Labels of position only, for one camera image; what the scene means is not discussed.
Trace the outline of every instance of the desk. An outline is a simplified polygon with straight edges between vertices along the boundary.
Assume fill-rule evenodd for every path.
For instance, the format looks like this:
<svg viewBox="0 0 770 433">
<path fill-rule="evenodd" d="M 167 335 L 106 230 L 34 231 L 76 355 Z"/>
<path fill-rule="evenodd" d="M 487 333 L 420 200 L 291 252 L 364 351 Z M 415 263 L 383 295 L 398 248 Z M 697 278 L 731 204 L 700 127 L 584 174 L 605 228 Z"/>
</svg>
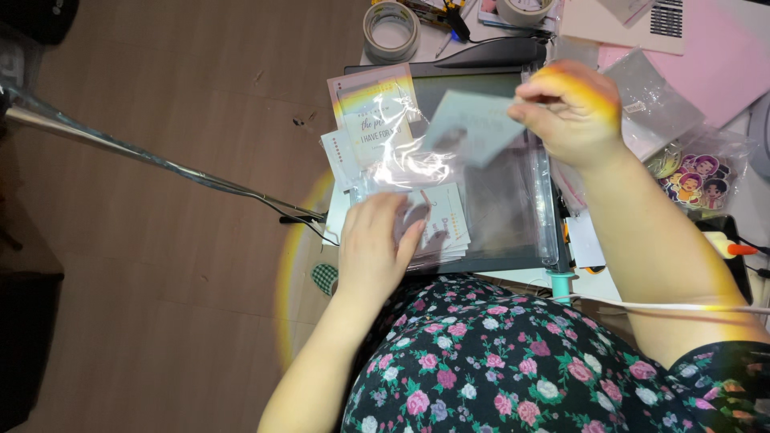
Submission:
<svg viewBox="0 0 770 433">
<path fill-rule="evenodd" d="M 761 40 L 766 41 L 768 46 L 770 46 L 770 26 L 767 26 L 767 22 L 770 22 L 770 7 L 742 0 L 718 0 L 718 3 L 726 11 L 730 11 L 735 16 L 737 22 L 745 25 L 749 31 L 753 32 Z M 487 27 L 479 23 L 477 11 L 478 8 L 476 5 L 466 19 L 466 23 L 468 24 L 473 39 L 488 39 L 507 34 L 503 29 Z M 435 60 L 434 57 L 437 48 L 446 35 L 444 30 L 436 29 L 430 25 L 423 25 L 422 30 L 423 33 L 422 39 L 420 40 L 420 47 L 417 49 L 417 53 L 410 62 L 431 62 Z M 465 48 L 467 48 L 467 45 L 452 41 L 441 54 L 440 58 L 447 57 L 462 51 Z M 360 64 L 371 65 L 372 63 L 362 53 Z M 726 126 L 726 129 L 729 129 L 732 132 L 746 134 L 748 130 L 748 118 L 748 110 L 746 110 L 730 122 Z M 741 192 L 729 203 L 727 212 L 735 217 L 738 224 L 738 232 L 744 238 L 749 239 L 754 243 L 769 245 L 770 185 L 765 183 L 754 170 L 749 167 L 747 169 L 746 177 L 736 185 L 736 188 Z M 326 232 L 324 236 L 329 237 L 332 240 L 339 240 L 338 234 L 342 232 L 345 214 L 349 208 L 350 201 L 348 200 L 348 196 L 340 193 L 335 188 L 329 206 L 329 215 L 326 219 Z M 746 263 L 752 267 L 767 267 L 768 258 L 762 255 L 746 257 Z M 605 270 L 597 275 L 592 275 L 582 269 L 577 269 L 575 273 L 577 274 L 577 278 L 571 280 L 573 292 L 620 300 L 618 289 L 612 281 L 609 270 Z M 551 286 L 551 280 L 545 276 L 543 269 L 501 270 L 498 272 L 485 272 L 483 275 L 517 281 L 524 284 L 532 283 L 545 287 Z M 765 286 L 764 290 L 770 290 L 770 283 L 764 282 L 763 279 L 760 279 L 755 275 L 752 276 L 751 280 L 754 297 L 756 300 L 761 300 L 763 285 Z"/>
</svg>

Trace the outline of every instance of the pink folder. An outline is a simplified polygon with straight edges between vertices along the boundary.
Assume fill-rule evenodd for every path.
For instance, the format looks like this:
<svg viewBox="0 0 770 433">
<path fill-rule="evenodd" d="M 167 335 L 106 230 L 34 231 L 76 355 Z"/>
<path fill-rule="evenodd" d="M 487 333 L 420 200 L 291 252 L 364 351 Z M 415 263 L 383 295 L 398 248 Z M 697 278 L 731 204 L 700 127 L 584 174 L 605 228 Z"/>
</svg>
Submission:
<svg viewBox="0 0 770 433">
<path fill-rule="evenodd" d="M 688 3 L 685 54 L 645 51 L 666 80 L 717 128 L 770 90 L 768 46 L 735 23 L 712 0 Z M 599 66 L 619 59 L 628 47 L 603 45 Z"/>
</svg>

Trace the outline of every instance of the green checkered cloth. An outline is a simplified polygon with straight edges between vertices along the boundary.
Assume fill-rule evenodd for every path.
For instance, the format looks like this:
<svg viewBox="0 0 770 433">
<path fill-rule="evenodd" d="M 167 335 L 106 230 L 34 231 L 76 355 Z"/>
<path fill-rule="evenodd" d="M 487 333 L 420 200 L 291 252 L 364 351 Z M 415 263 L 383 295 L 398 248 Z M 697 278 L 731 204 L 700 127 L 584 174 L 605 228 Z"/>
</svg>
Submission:
<svg viewBox="0 0 770 433">
<path fill-rule="evenodd" d="M 331 296 L 332 286 L 339 278 L 340 272 L 337 269 L 327 263 L 317 264 L 312 271 L 310 271 L 310 278 L 321 289 L 322 292 Z"/>
</svg>

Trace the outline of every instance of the orange cap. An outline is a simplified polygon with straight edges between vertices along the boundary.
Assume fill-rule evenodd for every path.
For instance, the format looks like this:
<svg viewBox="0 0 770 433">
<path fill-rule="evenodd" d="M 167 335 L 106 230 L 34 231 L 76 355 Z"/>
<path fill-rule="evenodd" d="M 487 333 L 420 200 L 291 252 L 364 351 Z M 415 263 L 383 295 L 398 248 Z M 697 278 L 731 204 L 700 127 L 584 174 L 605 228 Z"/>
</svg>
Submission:
<svg viewBox="0 0 770 433">
<path fill-rule="evenodd" d="M 754 247 L 749 247 L 748 245 L 738 245 L 733 243 L 732 245 L 727 246 L 727 252 L 735 256 L 750 256 L 752 254 L 757 254 L 759 250 Z"/>
</svg>

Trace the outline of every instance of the tape roll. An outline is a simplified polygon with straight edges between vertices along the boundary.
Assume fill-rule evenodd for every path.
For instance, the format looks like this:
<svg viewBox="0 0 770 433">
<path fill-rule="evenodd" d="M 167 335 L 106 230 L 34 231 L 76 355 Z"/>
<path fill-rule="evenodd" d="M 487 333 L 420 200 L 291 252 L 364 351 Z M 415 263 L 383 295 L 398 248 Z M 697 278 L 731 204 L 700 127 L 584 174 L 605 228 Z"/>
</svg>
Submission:
<svg viewBox="0 0 770 433">
<path fill-rule="evenodd" d="M 545 18 L 548 11 L 556 4 L 556 0 L 542 0 L 543 7 L 537 11 L 525 11 L 518 8 L 516 3 L 518 3 L 517 0 L 497 0 L 497 14 L 508 24 L 529 27 Z"/>
<path fill-rule="evenodd" d="M 374 29 L 385 22 L 395 22 L 407 29 L 409 38 L 403 45 L 388 48 L 374 40 Z M 419 46 L 420 21 L 408 7 L 396 2 L 379 2 L 363 16 L 363 50 L 375 65 L 406 62 Z"/>
</svg>

